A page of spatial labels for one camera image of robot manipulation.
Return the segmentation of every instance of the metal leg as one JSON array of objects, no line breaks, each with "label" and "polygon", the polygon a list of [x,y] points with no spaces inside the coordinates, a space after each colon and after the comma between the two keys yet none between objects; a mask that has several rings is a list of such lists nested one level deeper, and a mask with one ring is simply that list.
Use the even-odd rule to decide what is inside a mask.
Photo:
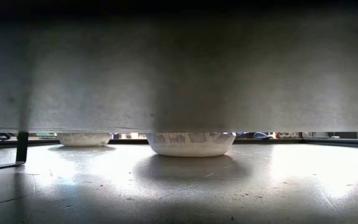
[{"label": "metal leg", "polygon": [[17,150],[16,150],[16,161],[11,164],[0,165],[0,169],[7,167],[14,167],[25,164],[27,160],[27,143],[29,140],[29,134],[25,132],[19,132],[17,136]]}]

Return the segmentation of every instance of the bowl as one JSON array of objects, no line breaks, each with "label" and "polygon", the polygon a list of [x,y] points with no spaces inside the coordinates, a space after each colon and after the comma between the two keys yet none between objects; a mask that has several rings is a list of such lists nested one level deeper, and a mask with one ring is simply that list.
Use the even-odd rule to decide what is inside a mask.
[{"label": "bowl", "polygon": [[57,136],[65,146],[103,146],[111,139],[109,133],[58,133]]},{"label": "bowl", "polygon": [[230,150],[236,138],[223,133],[148,133],[154,152],[164,156],[220,156]]}]

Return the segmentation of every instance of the gray floor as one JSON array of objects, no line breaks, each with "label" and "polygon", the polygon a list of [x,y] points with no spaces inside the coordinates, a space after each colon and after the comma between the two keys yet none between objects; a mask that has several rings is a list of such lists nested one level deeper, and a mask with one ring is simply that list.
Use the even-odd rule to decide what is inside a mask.
[{"label": "gray floor", "polygon": [[148,222],[358,223],[358,149],[235,145],[186,159],[149,146],[40,146],[0,170],[0,223]]}]

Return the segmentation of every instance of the gray surface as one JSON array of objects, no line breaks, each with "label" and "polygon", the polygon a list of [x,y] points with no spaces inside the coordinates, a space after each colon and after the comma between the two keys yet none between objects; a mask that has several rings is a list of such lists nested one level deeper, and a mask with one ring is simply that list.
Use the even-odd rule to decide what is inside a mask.
[{"label": "gray surface", "polygon": [[0,23],[19,129],[358,131],[358,12]]},{"label": "gray surface", "polygon": [[0,223],[20,222],[358,223],[358,149],[235,145],[189,159],[32,147],[25,166],[0,170]]}]

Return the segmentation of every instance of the gray panel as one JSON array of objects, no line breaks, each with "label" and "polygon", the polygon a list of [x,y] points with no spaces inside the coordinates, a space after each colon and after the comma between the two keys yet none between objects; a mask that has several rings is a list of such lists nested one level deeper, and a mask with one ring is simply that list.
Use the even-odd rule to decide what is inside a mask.
[{"label": "gray panel", "polygon": [[358,131],[358,14],[0,25],[0,131]]}]

